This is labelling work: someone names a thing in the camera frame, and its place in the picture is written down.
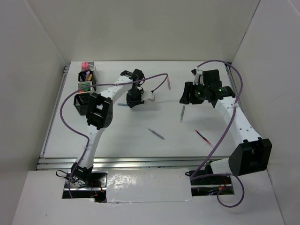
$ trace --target pink object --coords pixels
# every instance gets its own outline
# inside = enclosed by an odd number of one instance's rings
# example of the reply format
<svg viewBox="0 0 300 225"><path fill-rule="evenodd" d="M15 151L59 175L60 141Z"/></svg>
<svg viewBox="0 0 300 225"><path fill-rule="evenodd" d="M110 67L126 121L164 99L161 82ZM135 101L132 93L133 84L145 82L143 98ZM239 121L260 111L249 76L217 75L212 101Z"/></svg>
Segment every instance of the pink object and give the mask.
<svg viewBox="0 0 300 225"><path fill-rule="evenodd" d="M89 66L88 62L83 62L81 64L81 67L83 68L83 70L89 70L90 69L90 66Z"/></svg>

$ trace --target white wall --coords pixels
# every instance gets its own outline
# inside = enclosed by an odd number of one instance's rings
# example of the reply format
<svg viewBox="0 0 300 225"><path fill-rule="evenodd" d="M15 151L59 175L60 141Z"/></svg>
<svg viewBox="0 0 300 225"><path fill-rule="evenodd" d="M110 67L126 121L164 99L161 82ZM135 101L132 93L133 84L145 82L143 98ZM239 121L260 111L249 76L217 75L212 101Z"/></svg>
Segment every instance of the white wall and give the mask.
<svg viewBox="0 0 300 225"><path fill-rule="evenodd" d="M63 69L22 0L0 1L0 223L11 224L35 169Z"/></svg>
<svg viewBox="0 0 300 225"><path fill-rule="evenodd" d="M273 144L269 175L287 225L300 214L300 2L262 0L233 60L242 106Z"/></svg>
<svg viewBox="0 0 300 225"><path fill-rule="evenodd" d="M232 61L259 0L28 2L67 61Z"/></svg>

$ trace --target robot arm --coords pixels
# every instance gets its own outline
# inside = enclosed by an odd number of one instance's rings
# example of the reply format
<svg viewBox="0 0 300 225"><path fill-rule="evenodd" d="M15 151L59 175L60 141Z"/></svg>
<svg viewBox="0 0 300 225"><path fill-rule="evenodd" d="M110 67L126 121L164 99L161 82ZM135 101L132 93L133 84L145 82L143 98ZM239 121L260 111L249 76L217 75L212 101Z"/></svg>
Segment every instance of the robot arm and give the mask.
<svg viewBox="0 0 300 225"><path fill-rule="evenodd" d="M267 168L272 144L269 139L262 139L252 128L238 104L231 87L222 87L219 71L192 70L194 82L186 82L184 93L180 99L182 104L201 104L209 101L218 110L224 121L229 124L236 107L236 114L230 128L236 149L225 160L230 171L236 175L244 175L263 171Z"/></svg>
<svg viewBox="0 0 300 225"><path fill-rule="evenodd" d="M154 94L151 91L144 91L139 86L139 83L118 85L118 83L129 83L143 78L145 77L141 70L135 69L133 73L124 71L115 82L115 86L111 86L99 94L91 94L86 114L88 123L87 136L90 139L90 143L83 159L77 165L81 154L71 169L73 170L76 166L74 176L86 184L91 181L94 156L100 137L113 120L113 104L126 92L126 101L130 108L143 104L145 100L154 101Z"/></svg>

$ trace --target red pen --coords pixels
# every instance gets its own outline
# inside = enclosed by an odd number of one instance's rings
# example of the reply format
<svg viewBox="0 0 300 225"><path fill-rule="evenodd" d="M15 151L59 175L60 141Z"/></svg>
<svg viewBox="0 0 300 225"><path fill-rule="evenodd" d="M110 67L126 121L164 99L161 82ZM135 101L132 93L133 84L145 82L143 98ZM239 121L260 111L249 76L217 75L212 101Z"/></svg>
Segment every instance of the red pen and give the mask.
<svg viewBox="0 0 300 225"><path fill-rule="evenodd" d="M202 134L200 134L199 131L195 130L197 132L198 135L200 135L201 138L203 138L203 140L205 140L208 144L212 145L209 140L207 140Z"/></svg>

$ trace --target black plastic basket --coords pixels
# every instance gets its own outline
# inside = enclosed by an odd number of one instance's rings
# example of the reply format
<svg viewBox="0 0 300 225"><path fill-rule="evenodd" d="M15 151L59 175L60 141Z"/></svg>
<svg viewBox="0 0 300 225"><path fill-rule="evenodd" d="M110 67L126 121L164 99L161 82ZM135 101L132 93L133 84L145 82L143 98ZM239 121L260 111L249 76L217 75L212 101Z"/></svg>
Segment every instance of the black plastic basket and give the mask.
<svg viewBox="0 0 300 225"><path fill-rule="evenodd" d="M77 94L74 96L74 106L81 116L85 116L88 110L90 94Z"/></svg>
<svg viewBox="0 0 300 225"><path fill-rule="evenodd" d="M78 74L78 82L84 82L86 81L85 80L85 75L86 75L86 72L87 71L81 71L79 74ZM95 74L93 73L93 71L89 70L89 72L92 74L92 84L96 84L97 83L97 78L95 76Z"/></svg>

